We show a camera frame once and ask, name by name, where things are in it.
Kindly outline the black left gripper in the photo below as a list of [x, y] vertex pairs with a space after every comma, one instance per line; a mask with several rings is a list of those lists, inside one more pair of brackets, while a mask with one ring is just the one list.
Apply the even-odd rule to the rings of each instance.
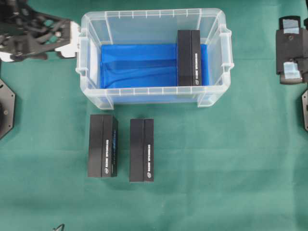
[[21, 62], [47, 60], [48, 52], [75, 58], [80, 26], [76, 22], [33, 10], [25, 0], [0, 2], [0, 59]]

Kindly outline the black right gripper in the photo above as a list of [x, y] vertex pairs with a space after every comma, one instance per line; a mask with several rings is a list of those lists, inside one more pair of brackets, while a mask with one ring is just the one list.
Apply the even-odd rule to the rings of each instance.
[[301, 28], [300, 16], [279, 18], [276, 73], [280, 76], [281, 84], [308, 82], [308, 31]]

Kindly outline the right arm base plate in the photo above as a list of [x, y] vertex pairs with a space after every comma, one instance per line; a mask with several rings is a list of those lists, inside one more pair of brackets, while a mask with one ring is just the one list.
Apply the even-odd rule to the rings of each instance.
[[302, 96], [302, 108], [303, 108], [303, 119], [304, 129], [308, 131], [308, 90], [306, 90]]

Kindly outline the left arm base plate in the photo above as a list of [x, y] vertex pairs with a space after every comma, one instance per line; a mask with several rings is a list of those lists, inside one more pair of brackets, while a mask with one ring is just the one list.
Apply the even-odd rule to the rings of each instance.
[[0, 80], [0, 138], [2, 139], [14, 125], [15, 93]]

